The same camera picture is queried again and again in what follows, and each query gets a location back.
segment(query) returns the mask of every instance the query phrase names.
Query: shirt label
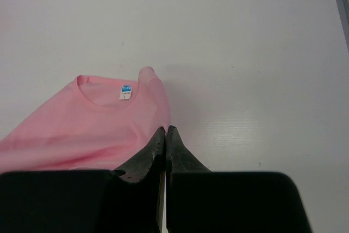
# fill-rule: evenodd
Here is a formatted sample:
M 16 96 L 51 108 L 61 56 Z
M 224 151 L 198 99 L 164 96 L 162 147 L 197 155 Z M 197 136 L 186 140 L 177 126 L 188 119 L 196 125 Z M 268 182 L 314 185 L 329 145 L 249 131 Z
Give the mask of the shirt label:
M 120 100 L 127 100 L 131 98 L 132 87 L 130 85 L 124 85 L 121 88 Z

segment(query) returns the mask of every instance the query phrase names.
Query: pink fabric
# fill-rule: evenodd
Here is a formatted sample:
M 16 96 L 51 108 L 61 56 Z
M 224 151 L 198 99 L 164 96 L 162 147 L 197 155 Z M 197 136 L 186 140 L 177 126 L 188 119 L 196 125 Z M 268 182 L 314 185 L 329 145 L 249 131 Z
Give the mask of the pink fabric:
M 129 100 L 119 100 L 123 85 Z M 139 81 L 78 76 L 0 142 L 0 172 L 115 169 L 142 149 L 170 110 L 150 67 Z

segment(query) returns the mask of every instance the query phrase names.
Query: table surface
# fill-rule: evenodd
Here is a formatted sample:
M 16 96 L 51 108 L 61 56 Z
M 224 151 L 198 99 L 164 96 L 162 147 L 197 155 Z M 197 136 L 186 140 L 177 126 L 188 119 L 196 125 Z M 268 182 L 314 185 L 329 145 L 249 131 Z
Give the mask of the table surface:
M 152 66 L 212 170 L 280 171 L 348 232 L 349 53 L 335 0 L 0 0 L 0 138 L 76 75 Z

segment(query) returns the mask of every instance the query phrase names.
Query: clothing tag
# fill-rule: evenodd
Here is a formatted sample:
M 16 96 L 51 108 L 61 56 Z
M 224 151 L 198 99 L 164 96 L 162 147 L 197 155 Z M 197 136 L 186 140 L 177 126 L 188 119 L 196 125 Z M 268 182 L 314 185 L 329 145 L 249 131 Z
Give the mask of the clothing tag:
M 130 99 L 132 93 L 132 87 L 130 85 L 124 85 L 121 88 L 120 100 Z

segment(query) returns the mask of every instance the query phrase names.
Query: neckline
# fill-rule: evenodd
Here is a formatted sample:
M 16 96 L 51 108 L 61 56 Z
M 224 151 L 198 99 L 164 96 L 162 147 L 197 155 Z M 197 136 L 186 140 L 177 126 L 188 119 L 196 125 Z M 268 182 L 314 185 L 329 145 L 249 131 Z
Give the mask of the neckline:
M 88 99 L 85 94 L 80 90 L 79 87 L 79 81 L 82 82 L 91 82 L 91 83 L 101 83 L 101 84 L 106 84 L 110 86 L 116 86 L 116 85 L 129 85 L 129 84 L 138 84 L 138 89 L 136 93 L 133 93 L 133 96 L 130 98 L 130 103 L 124 107 L 124 108 L 116 108 L 112 106 L 103 106 L 96 104 L 95 102 L 91 101 Z M 73 83 L 73 90 L 79 97 L 79 99 L 87 105 L 89 108 L 95 110 L 95 111 L 100 111 L 100 112 L 122 112 L 125 111 L 127 108 L 129 108 L 136 100 L 137 95 L 140 92 L 141 88 L 141 83 L 140 83 L 140 78 L 138 78 L 138 82 L 136 81 L 131 81 L 131 80 L 122 80 L 122 79 L 112 79 L 108 77 L 101 77 L 101 76 L 91 76 L 91 75 L 79 75 L 75 78 L 74 83 Z

